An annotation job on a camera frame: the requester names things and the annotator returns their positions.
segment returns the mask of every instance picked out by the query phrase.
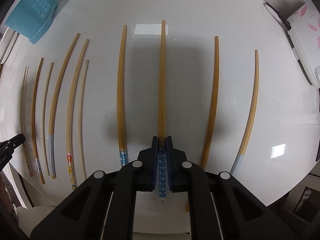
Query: black cord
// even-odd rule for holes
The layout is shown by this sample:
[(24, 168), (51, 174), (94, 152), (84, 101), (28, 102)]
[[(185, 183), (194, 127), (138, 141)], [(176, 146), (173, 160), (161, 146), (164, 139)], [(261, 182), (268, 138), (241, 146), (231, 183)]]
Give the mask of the black cord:
[(269, 3), (267, 2), (264, 2), (264, 3), (277, 13), (278, 17), (283, 22), (284, 26), (287, 28), (287, 31), (289, 31), (291, 29), (291, 26), (290, 26), (290, 23), (285, 19), (285, 17), (281, 13), (279, 13), (276, 9), (274, 9)]

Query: chopstick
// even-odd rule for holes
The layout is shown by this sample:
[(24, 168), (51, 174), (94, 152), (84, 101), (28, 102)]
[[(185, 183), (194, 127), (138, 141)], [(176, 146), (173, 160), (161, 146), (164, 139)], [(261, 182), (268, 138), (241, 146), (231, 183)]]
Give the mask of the chopstick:
[(37, 90), (38, 90), (38, 84), (39, 84), (39, 78), (40, 78), (40, 72), (42, 69), (43, 64), (43, 58), (40, 60), (40, 64), (38, 67), (38, 72), (36, 76), (35, 86), (33, 89), (33, 97), (32, 97), (32, 106), (31, 106), (31, 134), (32, 134), (32, 145), (33, 145), (33, 151), (36, 159), (36, 165), (38, 169), (38, 173), (40, 176), (41, 184), (45, 184), (44, 178), (42, 175), (41, 165), (39, 161), (39, 155), (38, 155), (38, 149), (37, 149), (37, 141), (36, 141), (36, 97), (37, 97)]
[(159, 166), (159, 197), (161, 203), (164, 204), (166, 197), (166, 156), (165, 156), (165, 140), (166, 140), (166, 116), (165, 116), (165, 81), (166, 81), (166, 49), (165, 49), (165, 20), (161, 25), (161, 41), (160, 41), (160, 68), (159, 68), (159, 112), (158, 112), (158, 166)]
[(123, 26), (119, 65), (118, 65), (118, 81), (117, 81), (117, 125), (118, 125), (118, 142), (120, 165), (123, 167), (128, 163), (127, 153), (127, 139), (125, 131), (125, 118), (124, 118), (124, 58), (125, 58), (125, 42), (127, 37), (127, 25)]
[[(26, 84), (27, 74), (28, 74), (28, 67), (26, 67), (25, 70), (24, 70), (23, 79), (22, 79), (22, 87), (21, 87), (21, 97), (20, 97), (20, 130), (21, 130), (22, 134), (24, 134), (24, 128), (23, 128), (23, 94), (24, 94), (24, 88), (25, 88), (25, 84)], [(30, 167), (30, 161), (29, 161), (29, 157), (28, 157), (28, 153), (27, 153), (27, 147), (26, 147), (26, 143), (25, 142), (22, 143), (22, 148), (23, 148), (24, 157), (26, 159), (29, 175), (30, 175), (30, 177), (32, 177), (33, 174), (32, 174), (32, 170), (31, 170), (31, 167)]]
[[(214, 123), (216, 120), (217, 114), (217, 104), (218, 104), (218, 90), (219, 90), (219, 37), (215, 36), (214, 38), (214, 69), (213, 69), (213, 84), (212, 84), (212, 92), (211, 92), (211, 103), (210, 103), (210, 110), (209, 110), (209, 118), (208, 118), (208, 126), (207, 132), (204, 139), (204, 145), (202, 149), (202, 157), (200, 166), (204, 170), (209, 153), (210, 153), (210, 146), (212, 141)], [(186, 212), (189, 212), (189, 205), (187, 203)]]
[(75, 73), (73, 75), (70, 94), (69, 94), (69, 101), (68, 101), (68, 110), (67, 110), (67, 132), (66, 132), (66, 142), (67, 142), (67, 160), (68, 160), (68, 170), (70, 175), (70, 182), (72, 189), (75, 190), (77, 188), (76, 177), (75, 177), (75, 170), (73, 166), (73, 158), (72, 158), (72, 119), (73, 119), (73, 106), (75, 102), (75, 95), (76, 95), (76, 87), (78, 83), (80, 68), (82, 65), (83, 57), (85, 51), (87, 49), (89, 43), (89, 39), (86, 39), (82, 50), (80, 52), (78, 62), (76, 65)]
[(81, 80), (81, 88), (80, 88), (80, 99), (79, 99), (79, 109), (78, 109), (78, 139), (79, 139), (79, 155), (81, 160), (81, 165), (83, 169), (83, 176), (84, 179), (87, 179), (87, 174), (85, 173), (85, 166), (84, 166), (84, 156), (83, 156), (83, 142), (82, 142), (82, 109), (83, 109), (83, 97), (84, 97), (84, 84), (85, 84), (85, 78), (87, 75), (87, 69), (88, 69), (88, 63), (89, 60), (85, 60), (84, 62), (84, 70), (83, 70), (83, 76)]
[(45, 87), (44, 87), (44, 96), (43, 96), (43, 104), (42, 104), (42, 144), (43, 144), (44, 159), (45, 159), (45, 164), (47, 167), (48, 176), (50, 176), (50, 172), (49, 172), (48, 159), (47, 159), (47, 150), (45, 148), (45, 129), (44, 129), (44, 121), (45, 120), (44, 119), (45, 119), (45, 105), (47, 102), (49, 81), (50, 81), (50, 77), (51, 77), (51, 73), (52, 73), (53, 64), (54, 64), (53, 62), (51, 62), (51, 64), (50, 64), (47, 81), (46, 81)]
[(57, 102), (58, 102), (58, 96), (60, 92), (60, 87), (62, 83), (62, 78), (64, 75), (64, 72), (66, 70), (67, 64), (70, 59), (70, 55), (79, 39), (80, 33), (77, 33), (75, 38), (73, 39), (73, 42), (70, 45), (70, 48), (66, 54), (66, 57), (62, 63), (58, 80), (54, 89), (53, 98), (52, 98), (52, 104), (51, 104), (51, 110), (50, 110), (50, 118), (49, 118), (49, 133), (48, 133), (48, 145), (49, 145), (49, 172), (52, 179), (56, 178), (56, 172), (54, 167), (54, 152), (53, 152), (53, 133), (54, 133), (54, 121), (56, 117), (56, 110), (57, 110)]
[(256, 114), (256, 109), (257, 109), (257, 102), (258, 102), (258, 90), (259, 90), (259, 54), (258, 50), (255, 50), (255, 72), (254, 72), (254, 84), (253, 84), (253, 93), (252, 93), (252, 101), (251, 101), (251, 107), (250, 107), (250, 112), (249, 112), (249, 118), (247, 122), (247, 126), (244, 131), (243, 139), (239, 148), (238, 155), (236, 157), (235, 162), (232, 165), (230, 174), (232, 176), (235, 176), (236, 173), (239, 170), (239, 167), (241, 165), (243, 156), (245, 154), (245, 151), (247, 149), (252, 127), (253, 127), (253, 122), (254, 122), (254, 117)]

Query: white tabletop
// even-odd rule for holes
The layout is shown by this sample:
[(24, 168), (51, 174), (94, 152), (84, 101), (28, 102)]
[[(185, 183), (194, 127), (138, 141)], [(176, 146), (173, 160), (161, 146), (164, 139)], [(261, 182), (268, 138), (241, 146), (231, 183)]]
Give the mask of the white tabletop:
[[(220, 39), (220, 84), (216, 124), (206, 171), (230, 171), (244, 134), (252, 98), (254, 50), (259, 50), (257, 112), (236, 178), (269, 205), (293, 188), (316, 164), (319, 144), (319, 92), (306, 80), (285, 31), (261, 0), (58, 0), (51, 28), (35, 45), (19, 36), (0, 81), (0, 139), (20, 132), (19, 98), (24, 68), (26, 142), (35, 176), (22, 149), (11, 164), (36, 189), (56, 203), (72, 192), (66, 157), (66, 115), (71, 81), (81, 47), (90, 39), (83, 108), (87, 174), (120, 169), (116, 126), (116, 77), (121, 33), (128, 25), (125, 58), (125, 118), (129, 161), (151, 146), (157, 134), (160, 36), (135, 33), (137, 24), (154, 27), (166, 20), (167, 134), (173, 146), (199, 163), (210, 106), (214, 37)], [(45, 80), (54, 62), (46, 108), (50, 104), (65, 54), (77, 32), (80, 39), (67, 66), (58, 100), (54, 147), (57, 178), (46, 174), (41, 140)], [(45, 185), (36, 174), (31, 143), (30, 109), (40, 58), (44, 65), (36, 101), (36, 133)], [(76, 93), (73, 142), (78, 185), (84, 178), (78, 155)], [(272, 156), (272, 149), (278, 157)], [(160, 205), (157, 192), (138, 193), (134, 231), (189, 232), (184, 212), (187, 194), (168, 194)]]

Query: blue basket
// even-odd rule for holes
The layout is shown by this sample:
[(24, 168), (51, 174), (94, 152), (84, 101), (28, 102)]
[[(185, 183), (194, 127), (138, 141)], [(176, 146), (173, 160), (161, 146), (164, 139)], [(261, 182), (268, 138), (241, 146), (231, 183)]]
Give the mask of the blue basket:
[(4, 23), (35, 44), (50, 28), (56, 0), (21, 0)]

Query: pink leaf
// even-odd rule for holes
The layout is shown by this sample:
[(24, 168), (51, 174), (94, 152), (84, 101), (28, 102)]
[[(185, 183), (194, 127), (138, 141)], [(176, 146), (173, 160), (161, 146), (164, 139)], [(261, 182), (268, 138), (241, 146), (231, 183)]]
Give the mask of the pink leaf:
[(318, 29), (317, 29), (316, 26), (314, 26), (314, 25), (312, 25), (312, 24), (308, 24), (308, 26), (309, 26), (309, 28), (310, 28), (311, 30), (313, 30), (313, 31), (315, 31), (315, 32), (318, 31)]
[(301, 10), (301, 17), (303, 17), (307, 12), (307, 5), (305, 5)]

